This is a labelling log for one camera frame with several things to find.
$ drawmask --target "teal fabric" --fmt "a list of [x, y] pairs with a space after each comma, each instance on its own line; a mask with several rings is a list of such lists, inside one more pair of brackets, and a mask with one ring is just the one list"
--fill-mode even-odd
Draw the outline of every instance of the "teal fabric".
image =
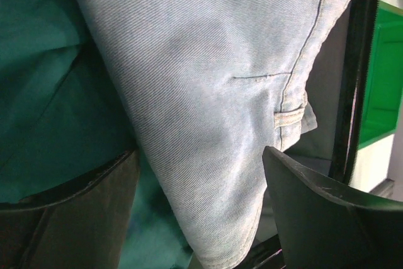
[[[135, 147], [76, 0], [0, 0], [0, 202]], [[145, 157], [120, 268], [187, 268], [191, 250]]]

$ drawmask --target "jeans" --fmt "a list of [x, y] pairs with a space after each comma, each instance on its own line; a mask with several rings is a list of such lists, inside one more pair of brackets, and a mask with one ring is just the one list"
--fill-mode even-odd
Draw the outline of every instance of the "jeans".
[[205, 268], [254, 239], [265, 146], [316, 127], [305, 83], [349, 0], [78, 0], [141, 146]]

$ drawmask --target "green container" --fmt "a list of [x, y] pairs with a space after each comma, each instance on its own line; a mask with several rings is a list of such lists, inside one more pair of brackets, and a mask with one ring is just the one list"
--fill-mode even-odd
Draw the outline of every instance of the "green container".
[[360, 148], [397, 127], [403, 88], [403, 10], [380, 2], [366, 82]]

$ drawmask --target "green fabric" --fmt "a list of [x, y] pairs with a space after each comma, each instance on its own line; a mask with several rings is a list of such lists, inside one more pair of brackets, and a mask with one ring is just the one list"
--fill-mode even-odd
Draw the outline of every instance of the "green fabric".
[[[0, 202], [135, 147], [76, 0], [0, 0], [0, 87]], [[191, 250], [144, 157], [141, 174], [120, 268], [187, 268]]]

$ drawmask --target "denim fabric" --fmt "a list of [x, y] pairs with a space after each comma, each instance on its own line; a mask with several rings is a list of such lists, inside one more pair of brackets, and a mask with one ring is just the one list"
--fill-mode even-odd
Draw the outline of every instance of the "denim fabric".
[[254, 239], [264, 146], [315, 127], [305, 82], [349, 0], [78, 0], [139, 141], [205, 268]]

